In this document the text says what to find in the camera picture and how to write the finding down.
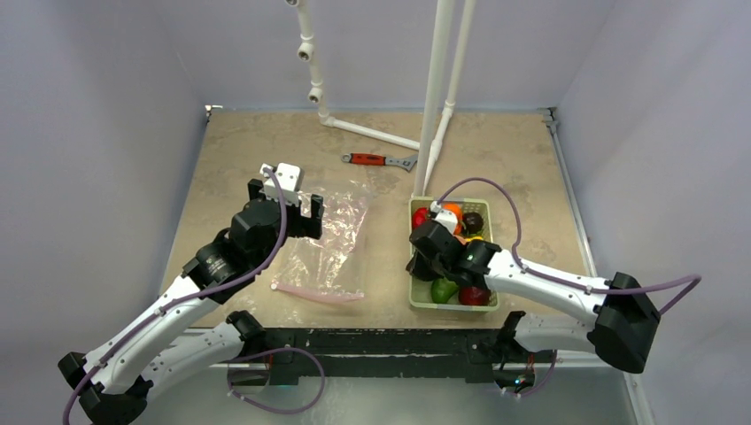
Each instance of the white pvc pipe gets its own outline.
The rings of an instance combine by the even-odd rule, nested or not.
[[[451,18],[454,0],[438,0],[436,25],[433,28],[433,46],[430,51],[430,69],[428,71],[428,89],[425,95],[425,110],[422,113],[422,132],[420,150],[417,155],[417,175],[414,179],[413,196],[424,194],[425,176],[428,172],[428,158],[433,139],[433,126],[436,123],[438,96],[443,83],[445,54],[448,48],[448,35],[451,32]]]
[[[451,70],[451,81],[448,84],[448,95],[446,96],[445,106],[453,108],[456,103],[456,90],[459,88],[461,79],[461,70],[464,67],[464,55],[467,52],[467,42],[469,40],[469,30],[472,28],[472,19],[475,15],[476,0],[465,0],[464,10],[461,12],[461,25],[459,26],[459,36],[456,41],[456,52],[453,55],[453,68]]]
[[[310,20],[310,12],[307,9],[307,1],[298,0],[295,9],[298,10],[300,38],[302,39],[303,44],[308,44],[310,46],[310,51],[312,52],[307,60],[307,63],[310,66],[310,83],[313,86],[308,93],[308,100],[314,102],[316,106],[318,106],[318,116],[321,122],[323,122],[329,116],[329,108],[326,102],[326,90],[323,87],[321,68],[318,66],[318,52],[315,46],[315,37],[313,33],[313,24]]]
[[[353,133],[357,133],[358,135],[373,137],[374,139],[397,144],[399,146],[404,146],[405,148],[414,149],[416,151],[420,148],[420,144],[414,140],[399,137],[398,135],[390,135],[388,133],[384,133],[383,131],[374,130],[373,128],[358,126],[357,124],[352,124],[351,122],[333,119],[326,123],[326,125],[334,128],[341,128],[346,131],[351,131]]]
[[[444,146],[445,131],[448,127],[448,121],[453,115],[451,108],[444,108],[441,112],[441,122],[438,124],[438,131],[436,132],[436,138],[433,139],[433,144],[430,146],[430,157],[428,158],[428,170],[425,172],[425,183],[422,185],[422,192],[424,193],[428,189],[428,183],[430,177],[433,175],[433,168],[436,166],[438,156],[441,154],[441,148]]]
[[[456,91],[459,89],[459,80],[461,79],[461,70],[464,67],[464,56],[467,52],[467,43],[469,40],[469,30],[472,28],[472,19],[475,15],[476,0],[465,0],[464,10],[461,12],[461,25],[456,42],[456,52],[453,55],[453,67],[451,70],[451,81],[448,85],[448,95],[444,104],[444,110],[441,113],[441,122],[438,124],[438,131],[433,144],[430,146],[430,157],[428,159],[428,169],[425,173],[425,183],[422,185],[424,193],[428,188],[430,177],[433,175],[433,168],[441,154],[444,145],[444,137],[448,122],[453,116],[453,108],[456,105]]]

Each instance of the white joint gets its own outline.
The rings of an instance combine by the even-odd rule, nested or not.
[[[318,87],[313,87],[307,94],[307,100],[314,104],[319,104],[323,99],[323,90]]]
[[[336,118],[332,117],[328,113],[321,114],[318,113],[318,121],[321,122],[322,125],[326,127],[334,127],[334,121],[337,120]]]
[[[313,57],[314,45],[311,42],[302,42],[298,47],[298,58],[303,62],[309,62]]]

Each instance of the vertical pipe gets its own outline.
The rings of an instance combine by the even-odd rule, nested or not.
[[[476,0],[465,0],[464,10],[461,12],[461,25],[459,36],[456,41],[456,52],[453,55],[453,68],[451,70],[451,82],[448,84],[448,96],[445,107],[453,108],[456,103],[456,90],[459,88],[461,70],[464,67],[464,55],[467,52],[469,30],[472,28],[472,19],[475,15]]]
[[[464,67],[464,56],[467,52],[467,41],[469,40],[469,30],[472,28],[472,19],[475,16],[476,0],[465,0],[464,10],[461,12],[461,25],[459,26],[459,36],[456,42],[456,52],[453,54],[453,67],[451,70],[451,81],[448,85],[448,95],[444,104],[444,110],[441,114],[441,122],[438,125],[436,138],[430,146],[430,157],[428,159],[428,169],[425,173],[425,183],[422,185],[422,192],[428,188],[430,177],[433,175],[433,168],[441,154],[443,141],[448,121],[453,116],[453,108],[456,105],[456,91],[459,88],[461,79],[461,70]]]
[[[438,0],[436,25],[433,28],[433,45],[430,50],[428,89],[425,95],[425,110],[422,113],[420,151],[417,155],[417,175],[414,178],[414,191],[412,192],[415,197],[419,197],[424,193],[425,175],[428,172],[430,143],[433,139],[433,127],[436,124],[438,96],[440,95],[443,82],[448,35],[451,32],[453,7],[454,0]]]
[[[321,75],[321,68],[318,66],[318,51],[317,47],[315,46],[313,24],[310,20],[310,12],[307,8],[307,1],[298,0],[296,4],[294,4],[294,2],[291,3],[290,1],[288,1],[287,3],[289,3],[290,5],[295,5],[295,8],[298,10],[300,38],[302,39],[302,43],[309,43],[313,46],[313,54],[310,55],[310,58],[307,60],[307,63],[310,66],[310,84],[313,86],[311,94],[314,93],[314,90],[319,90],[316,90],[316,94],[320,94],[319,96],[316,96],[318,101],[314,103],[318,106],[318,117],[321,122],[323,122],[329,116],[329,108],[326,105],[326,90],[323,87],[323,76]]]

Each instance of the pvc pipe fitting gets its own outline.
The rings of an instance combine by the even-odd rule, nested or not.
[[[313,50],[314,46],[311,42],[302,42],[298,47],[298,58],[303,62],[310,61],[310,58],[313,57]]]
[[[323,99],[323,90],[317,87],[310,89],[307,94],[307,100],[313,102],[314,104],[318,104],[321,102],[321,99]]]

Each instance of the red pepper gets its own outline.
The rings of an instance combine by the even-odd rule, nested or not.
[[[417,208],[417,211],[412,214],[412,229],[417,228],[425,221],[428,220],[428,208]]]

